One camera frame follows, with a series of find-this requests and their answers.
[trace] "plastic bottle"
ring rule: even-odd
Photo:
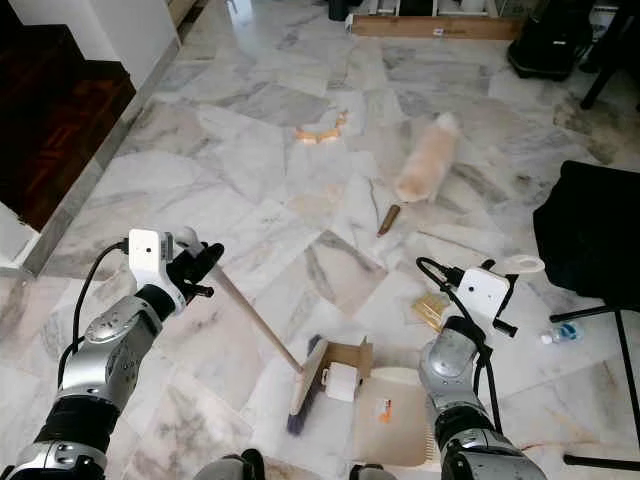
[[[580,340],[582,338],[582,328],[574,322],[566,322],[556,327],[550,328],[542,335],[540,340],[545,345],[551,343],[563,343]]]

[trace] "cat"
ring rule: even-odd
[[[452,113],[443,113],[429,124],[400,175],[396,194],[403,202],[434,202],[438,190],[455,160],[460,127]]]

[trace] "broom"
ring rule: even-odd
[[[293,396],[291,397],[291,405],[289,407],[287,431],[292,435],[299,435],[300,432],[302,432],[304,422],[311,410],[313,401],[322,387],[322,370],[320,366],[323,363],[322,360],[327,352],[329,342],[320,335],[315,335],[311,338],[307,346],[307,360],[300,365],[293,355],[291,355],[291,352],[287,350],[287,347],[284,346],[276,334],[269,328],[269,325],[267,325],[260,314],[256,312],[253,305],[244,298],[229,277],[222,271],[220,266],[216,265],[214,267],[213,276],[218,284],[251,316],[255,325],[265,334],[289,365],[291,365],[291,368],[295,370],[296,378],[293,387]]]

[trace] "wooden broom handle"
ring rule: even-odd
[[[280,339],[273,333],[273,330],[269,328],[267,322],[260,316],[256,309],[253,308],[253,305],[249,303],[249,301],[244,298],[244,295],[236,288],[233,282],[227,277],[226,273],[222,271],[222,268],[219,265],[216,265],[213,268],[213,278],[218,282],[218,284],[233,298],[242,309],[249,314],[253,322],[260,329],[262,333],[266,335],[266,337],[271,341],[276,350],[280,352],[280,354],[284,357],[284,359],[289,362],[289,365],[298,373],[302,373],[304,369],[302,365],[300,365],[291,352],[287,350],[287,347],[280,341]]]

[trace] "white wall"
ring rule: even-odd
[[[20,223],[16,214],[0,203],[0,267],[15,268],[15,258],[36,236],[33,228]]]
[[[176,30],[165,0],[9,0],[26,25],[64,23],[88,60],[118,60],[136,89]]]

